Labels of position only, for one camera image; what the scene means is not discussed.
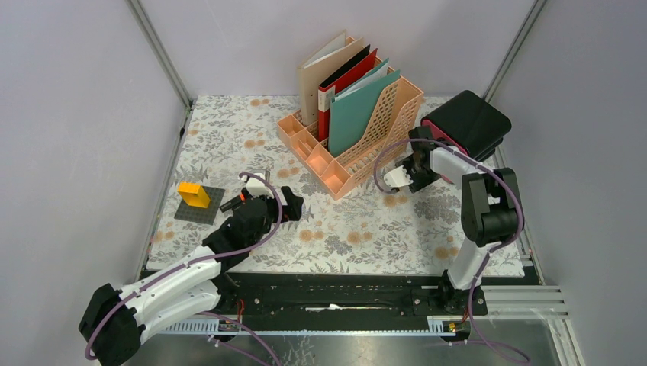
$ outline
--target gray mat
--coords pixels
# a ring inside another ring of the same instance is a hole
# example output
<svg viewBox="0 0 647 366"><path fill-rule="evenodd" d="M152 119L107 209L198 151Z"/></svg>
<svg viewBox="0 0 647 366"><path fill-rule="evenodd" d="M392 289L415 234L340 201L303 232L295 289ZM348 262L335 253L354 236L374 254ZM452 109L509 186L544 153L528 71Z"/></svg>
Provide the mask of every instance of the gray mat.
<svg viewBox="0 0 647 366"><path fill-rule="evenodd" d="M207 208L189 206L182 200L180 207L175 212L174 218L176 220L191 221L193 223L206 223L209 225L214 224L218 207L222 202L224 196L224 189L202 186L204 191L209 196L209 206Z"/></svg>

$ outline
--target reflective floor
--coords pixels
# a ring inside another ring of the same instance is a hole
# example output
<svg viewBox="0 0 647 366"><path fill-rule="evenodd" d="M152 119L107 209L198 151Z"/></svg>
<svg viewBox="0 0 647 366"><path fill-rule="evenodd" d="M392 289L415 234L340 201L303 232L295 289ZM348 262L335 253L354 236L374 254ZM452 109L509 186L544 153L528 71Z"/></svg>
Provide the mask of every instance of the reflective floor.
<svg viewBox="0 0 647 366"><path fill-rule="evenodd" d="M559 364L548 326L541 320L479 320L479 329L490 340L520 348L532 364ZM512 364L482 345L430 346L445 343L435 337L397 336L291 336L265 337L285 366L392 366L438 364ZM252 337L239 335L231 345L272 364L265 349ZM256 365L245 356L215 348L205 336L156 335L130 360L133 366Z"/></svg>

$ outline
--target binder label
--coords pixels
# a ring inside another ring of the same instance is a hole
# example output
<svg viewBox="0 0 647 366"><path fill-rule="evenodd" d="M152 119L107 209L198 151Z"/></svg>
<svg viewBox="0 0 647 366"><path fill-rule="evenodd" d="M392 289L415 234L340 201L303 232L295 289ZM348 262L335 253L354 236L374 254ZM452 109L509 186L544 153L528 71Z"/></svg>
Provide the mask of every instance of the binder label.
<svg viewBox="0 0 647 366"><path fill-rule="evenodd" d="M319 111L325 112L330 109L330 101L335 96L335 85L326 91L319 91Z"/></svg>

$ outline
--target yellow block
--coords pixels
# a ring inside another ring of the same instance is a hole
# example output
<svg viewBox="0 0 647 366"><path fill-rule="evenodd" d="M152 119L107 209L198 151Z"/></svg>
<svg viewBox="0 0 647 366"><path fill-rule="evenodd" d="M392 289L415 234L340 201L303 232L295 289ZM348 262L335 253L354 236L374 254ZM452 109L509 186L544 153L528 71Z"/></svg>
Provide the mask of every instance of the yellow block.
<svg viewBox="0 0 647 366"><path fill-rule="evenodd" d="M184 202L189 206L200 208L209 207L211 200L201 185L183 181L178 186L178 193L180 193Z"/></svg>

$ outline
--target gray wall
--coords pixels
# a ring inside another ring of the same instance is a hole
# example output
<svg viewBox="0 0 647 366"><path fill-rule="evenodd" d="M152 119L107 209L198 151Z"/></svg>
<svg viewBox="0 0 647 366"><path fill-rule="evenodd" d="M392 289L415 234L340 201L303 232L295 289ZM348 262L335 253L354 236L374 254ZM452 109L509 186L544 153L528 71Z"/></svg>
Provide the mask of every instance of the gray wall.
<svg viewBox="0 0 647 366"><path fill-rule="evenodd" d="M296 66L341 30L430 94L483 92L533 0L144 0L194 96L297 94Z"/></svg>
<svg viewBox="0 0 647 366"><path fill-rule="evenodd" d="M494 103L589 365L644 364L647 2L551 1Z"/></svg>
<svg viewBox="0 0 647 366"><path fill-rule="evenodd" d="M89 365L132 281L183 108L124 1L0 2L0 364Z"/></svg>

